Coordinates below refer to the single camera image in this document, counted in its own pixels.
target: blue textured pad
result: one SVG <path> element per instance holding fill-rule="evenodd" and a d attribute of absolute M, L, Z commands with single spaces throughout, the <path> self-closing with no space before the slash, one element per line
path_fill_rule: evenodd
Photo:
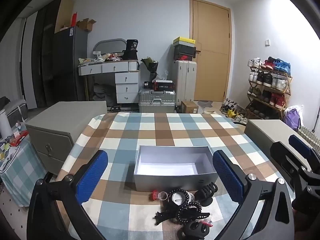
<path fill-rule="evenodd" d="M 99 156 L 93 161 L 77 184 L 76 198 L 79 204 L 89 200 L 108 165 L 107 153 L 102 150 L 98 150 L 98 153 Z"/>
<path fill-rule="evenodd" d="M 291 135 L 289 137 L 289 144 L 304 157 L 305 159 L 310 158 L 311 150 L 305 145 L 303 141 L 301 141 L 297 136 Z"/>
<path fill-rule="evenodd" d="M 213 154 L 212 163 L 232 201 L 242 203 L 244 185 L 221 156 L 219 151 L 216 151 Z"/>

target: plaid tablecloth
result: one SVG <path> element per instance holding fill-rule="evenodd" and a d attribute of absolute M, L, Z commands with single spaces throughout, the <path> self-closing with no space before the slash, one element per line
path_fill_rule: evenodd
<path fill-rule="evenodd" d="M 223 150 L 246 174 L 274 182 L 281 177 L 260 149 L 230 119 L 218 114 L 118 113 L 93 118 L 66 159 L 57 180 L 74 174 L 98 149 L 108 154 L 108 166 L 89 201 L 82 204 L 106 239 L 178 239 L 180 225 L 168 220 L 155 225 L 160 202 L 149 201 L 149 193 L 135 191 L 133 170 L 140 145 L 209 146 Z M 214 239 L 228 222 L 238 204 L 232 202 L 220 179 L 210 206 L 214 225 L 206 240 Z M 61 203 L 58 203 L 70 234 L 78 238 Z M 245 234 L 258 219 L 260 202 Z"/>
<path fill-rule="evenodd" d="M 0 171 L 0 177 L 15 203 L 20 207 L 28 207 L 36 181 L 42 179 L 47 171 L 39 160 L 29 135 L 19 147 L 10 164 Z"/>

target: white cylinder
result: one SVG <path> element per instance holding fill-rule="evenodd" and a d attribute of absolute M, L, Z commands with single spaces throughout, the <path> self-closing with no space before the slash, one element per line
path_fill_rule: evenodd
<path fill-rule="evenodd" d="M 0 111 L 0 133 L 3 139 L 13 134 L 4 109 Z"/>

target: white desk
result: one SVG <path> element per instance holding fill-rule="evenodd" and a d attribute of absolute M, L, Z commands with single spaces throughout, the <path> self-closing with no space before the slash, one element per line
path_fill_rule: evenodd
<path fill-rule="evenodd" d="M 79 66 L 79 75 L 115 73 L 118 104 L 138 103 L 140 71 L 138 60 L 110 61 L 104 63 L 89 62 Z"/>

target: door frame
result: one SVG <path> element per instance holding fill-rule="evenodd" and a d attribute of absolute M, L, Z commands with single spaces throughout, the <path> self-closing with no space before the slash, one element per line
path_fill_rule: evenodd
<path fill-rule="evenodd" d="M 229 62 L 228 62 L 228 73 L 227 73 L 226 86 L 225 86 L 225 89 L 224 89 L 224 96 L 223 96 L 223 99 L 226 99 L 227 90 L 228 90 L 228 84 L 229 84 L 230 67 L 231 67 L 231 49 L 232 49 L 231 10 L 230 10 L 230 8 L 227 8 L 227 7 L 212 3 L 212 2 L 204 1 L 204 0 L 190 0 L 190 6 L 189 6 L 190 7 L 190 27 L 189 27 L 189 38 L 190 39 L 193 38 L 193 1 L 207 3 L 207 4 L 214 5 L 214 6 L 220 7 L 222 9 L 225 9 L 225 10 L 228 11 L 228 14 L 229 14 L 229 33 L 230 33 L 230 39 L 229 39 Z"/>

